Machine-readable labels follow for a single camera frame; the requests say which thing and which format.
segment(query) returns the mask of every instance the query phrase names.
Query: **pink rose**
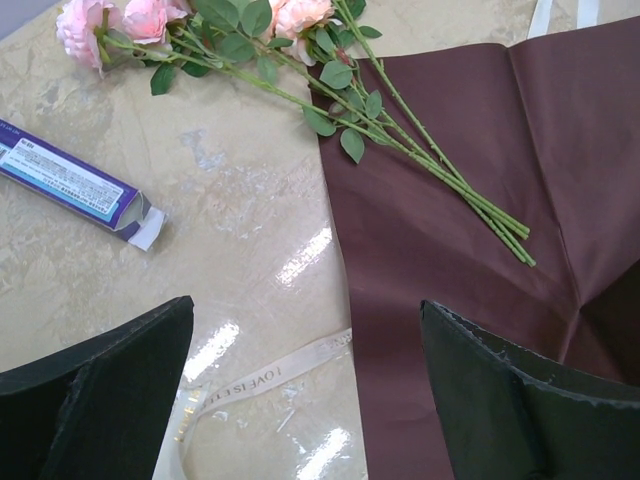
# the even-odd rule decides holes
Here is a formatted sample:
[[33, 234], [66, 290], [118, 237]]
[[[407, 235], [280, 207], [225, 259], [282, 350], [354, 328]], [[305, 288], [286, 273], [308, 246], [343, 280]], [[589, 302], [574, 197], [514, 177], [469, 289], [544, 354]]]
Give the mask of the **pink rose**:
[[300, 35], [304, 30], [325, 24], [333, 15], [331, 0], [288, 0], [280, 7], [276, 16], [275, 36], [293, 40], [293, 45], [282, 51], [305, 65], [316, 61], [307, 52], [307, 41]]
[[95, 29], [102, 27], [104, 10], [108, 10], [108, 28], [117, 27], [122, 18], [120, 10], [106, 0], [71, 0], [56, 21], [56, 35], [67, 55], [100, 71], [102, 60]]
[[303, 30], [326, 23], [333, 12], [331, 0], [288, 0], [278, 11], [276, 36], [293, 40]]
[[184, 18], [190, 12], [185, 0], [131, 0], [124, 10], [122, 23], [134, 42], [168, 46], [167, 23]]

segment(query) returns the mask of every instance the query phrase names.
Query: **green leaf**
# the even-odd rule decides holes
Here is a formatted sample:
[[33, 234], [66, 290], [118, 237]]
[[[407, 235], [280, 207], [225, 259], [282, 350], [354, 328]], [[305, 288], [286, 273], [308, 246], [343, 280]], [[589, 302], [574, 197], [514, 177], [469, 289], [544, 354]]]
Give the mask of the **green leaf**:
[[269, 0], [256, 0], [247, 5], [242, 14], [242, 28], [247, 35], [258, 37], [271, 25]]
[[207, 22], [220, 30], [231, 32], [240, 21], [240, 12], [229, 0], [194, 0], [196, 10]]
[[285, 48], [285, 47], [290, 47], [291, 45], [293, 45], [293, 40], [290, 40], [288, 38], [276, 37], [267, 44], [267, 47]]
[[151, 77], [151, 95], [164, 95], [171, 88], [176, 71], [170, 63], [163, 63]]
[[220, 38], [220, 34], [216, 33], [213, 30], [211, 24], [206, 20], [202, 22], [202, 34], [204, 36], [202, 41], [205, 46], [209, 47], [211, 50], [214, 50], [216, 48], [216, 40]]
[[366, 25], [360, 27], [360, 33], [367, 38], [380, 38], [382, 33], [373, 27], [367, 27]]
[[340, 135], [340, 145], [345, 152], [353, 159], [354, 162], [360, 163], [364, 155], [364, 140], [362, 135], [353, 128], [347, 128]]
[[258, 57], [258, 73], [265, 81], [274, 85], [278, 80], [278, 66], [269, 57]]
[[349, 48], [356, 41], [356, 36], [351, 30], [342, 30], [338, 34], [338, 42], [342, 48]]
[[234, 62], [248, 62], [256, 54], [256, 49], [239, 33], [230, 33], [220, 42], [220, 53]]
[[[365, 7], [367, 6], [367, 0], [346, 0], [346, 3], [354, 20], [357, 20], [358, 17], [362, 15], [362, 12], [364, 12]], [[336, 18], [344, 22], [344, 18], [342, 18], [341, 15], [336, 14]]]
[[336, 126], [327, 120], [326, 117], [323, 117], [319, 113], [316, 113], [307, 107], [302, 107], [302, 112], [304, 113], [304, 118], [309, 126], [313, 128], [318, 135], [330, 137], [336, 133]]
[[372, 120], [378, 118], [378, 115], [382, 113], [382, 95], [380, 95], [378, 90], [371, 92], [371, 95], [367, 98], [365, 112], [367, 113], [367, 117]]
[[229, 0], [229, 1], [236, 6], [241, 18], [242, 18], [242, 13], [244, 12], [244, 9], [247, 8], [247, 5], [249, 5], [249, 2], [251, 2], [251, 0]]
[[[202, 55], [198, 55], [195, 53], [192, 54], [191, 57], [196, 58], [198, 60], [202, 59]], [[193, 63], [193, 62], [186, 62], [182, 66], [182, 71], [187, 75], [191, 75], [192, 77], [200, 78], [200, 77], [204, 77], [207, 73], [209, 73], [211, 71], [211, 67], [205, 67], [204, 65], [198, 65], [197, 63]]]
[[127, 35], [125, 35], [124, 33], [115, 30], [113, 28], [110, 28], [109, 30], [107, 30], [107, 37], [115, 40], [116, 42], [120, 43], [123, 46], [133, 46], [133, 40], [131, 40]]
[[319, 28], [316, 32], [316, 42], [318, 46], [327, 53], [331, 53], [336, 49], [329, 33], [324, 28]]
[[351, 68], [337, 60], [327, 63], [320, 74], [320, 80], [336, 90], [348, 87], [352, 79]]
[[141, 60], [145, 67], [157, 67], [162, 64], [162, 62], [158, 62], [157, 60]]

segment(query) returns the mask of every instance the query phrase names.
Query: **green stem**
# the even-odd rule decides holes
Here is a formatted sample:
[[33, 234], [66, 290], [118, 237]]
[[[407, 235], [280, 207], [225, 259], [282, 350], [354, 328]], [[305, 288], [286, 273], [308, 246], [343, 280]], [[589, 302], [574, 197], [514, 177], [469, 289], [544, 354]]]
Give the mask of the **green stem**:
[[[336, 0], [336, 5], [338, 7], [339, 12], [342, 14], [342, 17], [345, 20], [345, 24], [346, 26], [352, 31], [352, 33], [355, 35], [356, 40], [358, 40], [358, 42], [362, 45], [362, 48], [364, 49], [365, 53], [369, 56], [369, 58], [371, 59], [371, 62], [374, 66], [374, 68], [376, 69], [376, 71], [378, 72], [378, 74], [380, 75], [380, 77], [382, 78], [383, 82], [385, 83], [385, 85], [387, 86], [387, 88], [389, 89], [389, 91], [391, 92], [391, 95], [394, 97], [394, 99], [398, 102], [398, 104], [400, 105], [400, 107], [402, 108], [402, 110], [405, 112], [405, 114], [409, 117], [409, 119], [411, 120], [411, 122], [416, 126], [416, 128], [419, 130], [419, 132], [421, 133], [421, 135], [425, 138], [425, 140], [427, 141], [427, 143], [429, 144], [429, 147], [438, 155], [440, 161], [447, 167], [449, 168], [449, 170], [451, 171], [451, 173], [461, 182], [464, 182], [465, 184], [468, 185], [468, 183], [464, 180], [464, 178], [462, 177], [462, 175], [460, 174], [460, 172], [456, 169], [456, 167], [453, 165], [453, 163], [448, 159], [448, 157], [445, 155], [445, 153], [442, 151], [442, 149], [437, 145], [437, 143], [434, 141], [433, 137], [429, 134], [429, 132], [427, 132], [427, 130], [425, 129], [424, 125], [422, 125], [422, 123], [420, 122], [420, 120], [415, 116], [415, 114], [413, 113], [413, 111], [411, 110], [411, 108], [409, 108], [409, 106], [407, 105], [407, 103], [404, 101], [404, 99], [402, 98], [402, 96], [400, 95], [400, 92], [398, 92], [398, 90], [396, 89], [395, 85], [393, 84], [393, 82], [391, 82], [391, 79], [389, 78], [389, 76], [387, 75], [387, 73], [384, 70], [384, 66], [382, 64], [382, 62], [380, 60], [378, 60], [377, 56], [375, 55], [375, 53], [373, 52], [373, 50], [371, 49], [371, 47], [369, 46], [369, 43], [367, 41], [367, 39], [364, 37], [364, 35], [362, 35], [362, 33], [360, 32], [360, 29], [358, 28], [355, 19], [353, 18], [353, 16], [351, 15], [351, 11], [349, 10], [348, 6], [346, 4], [344, 4], [343, 0]], [[401, 136], [403, 136], [403, 138], [409, 140], [411, 142], [411, 145], [415, 148], [416, 147], [416, 143], [415, 141], [413, 141], [413, 139], [411, 139], [408, 135], [406, 135], [406, 133], [404, 132], [404, 130], [402, 128], [399, 127], [399, 125], [397, 125], [397, 127], [394, 127], [394, 130], [396, 130]], [[526, 238], [530, 232], [529, 228], [526, 227], [525, 225], [521, 224], [520, 222], [516, 223], [517, 225], [517, 229], [514, 229], [514, 231], [522, 236], [523, 238]], [[506, 230], [506, 228], [504, 228], [504, 225], [502, 225], [501, 227], [498, 227], [501, 229], [501, 231], [507, 235], [507, 237], [512, 237], [511, 233]], [[533, 259], [531, 257], [529, 257], [530, 261], [528, 261], [527, 263], [532, 263]]]

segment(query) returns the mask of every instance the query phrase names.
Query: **white ribbon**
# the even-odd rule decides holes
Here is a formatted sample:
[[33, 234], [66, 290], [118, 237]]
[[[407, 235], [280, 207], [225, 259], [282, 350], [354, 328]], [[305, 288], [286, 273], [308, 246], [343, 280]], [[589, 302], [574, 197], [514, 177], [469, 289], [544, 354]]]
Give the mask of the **white ribbon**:
[[210, 384], [179, 390], [167, 425], [153, 480], [187, 480], [182, 467], [198, 419], [239, 400], [258, 396], [307, 373], [344, 353], [351, 343], [351, 329], [316, 340], [257, 372], [213, 393]]
[[[551, 24], [553, 0], [538, 0], [531, 18], [527, 38], [546, 35]], [[578, 0], [577, 28], [593, 27], [598, 24], [600, 0]]]
[[578, 28], [596, 26], [598, 13], [600, 13], [600, 0], [578, 0]]
[[541, 37], [549, 31], [551, 23], [551, 6], [553, 0], [538, 0], [536, 9], [533, 11], [531, 25], [529, 25], [529, 33], [527, 38]]

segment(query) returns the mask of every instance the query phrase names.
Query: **label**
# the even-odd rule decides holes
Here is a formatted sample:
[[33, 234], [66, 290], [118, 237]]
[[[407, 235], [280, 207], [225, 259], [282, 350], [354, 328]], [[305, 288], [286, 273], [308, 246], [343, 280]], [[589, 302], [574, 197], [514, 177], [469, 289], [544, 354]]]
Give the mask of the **label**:
[[110, 221], [124, 190], [104, 178], [22, 138], [7, 153], [0, 147], [0, 166], [61, 200]]

